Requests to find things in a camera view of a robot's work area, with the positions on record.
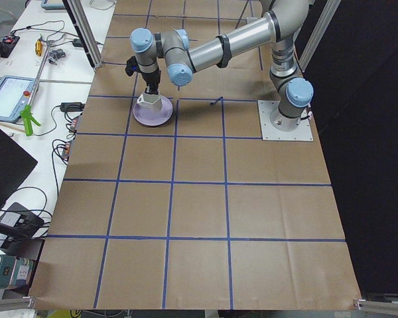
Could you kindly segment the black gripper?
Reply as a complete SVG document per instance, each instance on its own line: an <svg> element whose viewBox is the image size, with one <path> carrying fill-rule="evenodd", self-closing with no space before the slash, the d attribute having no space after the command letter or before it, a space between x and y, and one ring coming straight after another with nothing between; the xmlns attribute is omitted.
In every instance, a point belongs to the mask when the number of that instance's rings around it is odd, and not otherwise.
<svg viewBox="0 0 398 318"><path fill-rule="evenodd" d="M151 73L142 72L142 78L147 85L147 94L158 95L159 94L159 84L161 81L161 70L157 68Z"/></svg>

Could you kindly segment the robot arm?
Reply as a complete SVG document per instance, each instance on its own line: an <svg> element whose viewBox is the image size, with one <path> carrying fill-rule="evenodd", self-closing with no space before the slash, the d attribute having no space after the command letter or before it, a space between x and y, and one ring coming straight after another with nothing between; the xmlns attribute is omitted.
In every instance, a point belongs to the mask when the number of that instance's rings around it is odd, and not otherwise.
<svg viewBox="0 0 398 318"><path fill-rule="evenodd" d="M314 95L309 81L297 75L295 34L305 22L308 1L262 1L262 16L229 33L195 48L190 48L184 29L153 34L147 28L137 28L130 36L134 51L125 72L141 74L146 88L135 102L133 112L138 123L157 127L171 117L173 106L159 92L161 71L157 60L165 60L169 80L177 87L188 85L193 75L211 66L226 68L233 57L263 44L272 45L269 75L281 98L271 113L271 124L280 131L293 131L304 120L303 111Z"/></svg>

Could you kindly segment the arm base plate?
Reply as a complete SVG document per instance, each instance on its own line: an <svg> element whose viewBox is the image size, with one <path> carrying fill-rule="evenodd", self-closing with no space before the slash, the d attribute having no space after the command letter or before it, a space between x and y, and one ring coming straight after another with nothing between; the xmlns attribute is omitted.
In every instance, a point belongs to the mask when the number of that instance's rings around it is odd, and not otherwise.
<svg viewBox="0 0 398 318"><path fill-rule="evenodd" d="M259 100L257 102L259 110L259 120L261 125L261 136L263 140L270 141L288 141L288 142L312 142L313 136L310 127L308 111L304 108L301 116L294 119L292 124L288 124L291 131L281 131L283 120L276 119L279 101Z"/></svg>

